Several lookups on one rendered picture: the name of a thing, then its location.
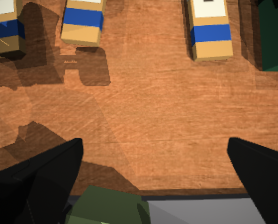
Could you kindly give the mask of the white welding electrode pack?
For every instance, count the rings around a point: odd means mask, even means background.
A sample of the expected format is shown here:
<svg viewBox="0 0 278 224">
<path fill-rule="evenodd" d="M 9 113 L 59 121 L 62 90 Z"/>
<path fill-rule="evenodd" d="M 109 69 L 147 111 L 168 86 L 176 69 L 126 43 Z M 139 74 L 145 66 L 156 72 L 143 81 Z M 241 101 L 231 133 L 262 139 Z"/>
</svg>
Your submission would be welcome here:
<svg viewBox="0 0 278 224">
<path fill-rule="evenodd" d="M 233 56 L 226 0 L 187 0 L 194 62 Z"/>
<path fill-rule="evenodd" d="M 99 47 L 106 0 L 68 0 L 61 39 L 66 44 Z"/>
</svg>

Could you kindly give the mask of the tan cardboard box with white label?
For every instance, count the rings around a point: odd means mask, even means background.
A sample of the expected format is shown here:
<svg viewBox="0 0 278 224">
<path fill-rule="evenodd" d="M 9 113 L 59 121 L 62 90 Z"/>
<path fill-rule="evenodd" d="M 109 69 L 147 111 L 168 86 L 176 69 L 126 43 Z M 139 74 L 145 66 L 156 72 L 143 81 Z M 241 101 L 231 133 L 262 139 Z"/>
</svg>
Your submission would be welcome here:
<svg viewBox="0 0 278 224">
<path fill-rule="evenodd" d="M 0 0 L 0 58 L 26 54 L 22 0 Z"/>
</svg>

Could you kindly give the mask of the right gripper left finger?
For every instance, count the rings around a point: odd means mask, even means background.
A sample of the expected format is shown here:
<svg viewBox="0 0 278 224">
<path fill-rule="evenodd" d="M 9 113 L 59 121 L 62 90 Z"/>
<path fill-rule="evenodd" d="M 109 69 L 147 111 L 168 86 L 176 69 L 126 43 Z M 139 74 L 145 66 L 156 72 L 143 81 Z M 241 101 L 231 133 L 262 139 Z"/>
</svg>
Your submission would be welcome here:
<svg viewBox="0 0 278 224">
<path fill-rule="evenodd" d="M 0 171 L 0 224 L 58 224 L 84 154 L 74 138 Z"/>
</svg>

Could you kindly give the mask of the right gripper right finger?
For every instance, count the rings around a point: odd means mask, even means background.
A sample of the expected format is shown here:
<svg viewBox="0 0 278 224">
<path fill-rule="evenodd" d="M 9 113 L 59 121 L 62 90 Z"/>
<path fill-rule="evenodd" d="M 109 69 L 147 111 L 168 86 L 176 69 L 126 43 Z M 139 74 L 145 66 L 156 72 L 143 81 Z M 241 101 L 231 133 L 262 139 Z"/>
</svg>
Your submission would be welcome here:
<svg viewBox="0 0 278 224">
<path fill-rule="evenodd" d="M 230 137 L 227 154 L 266 224 L 278 224 L 278 151 Z"/>
</svg>

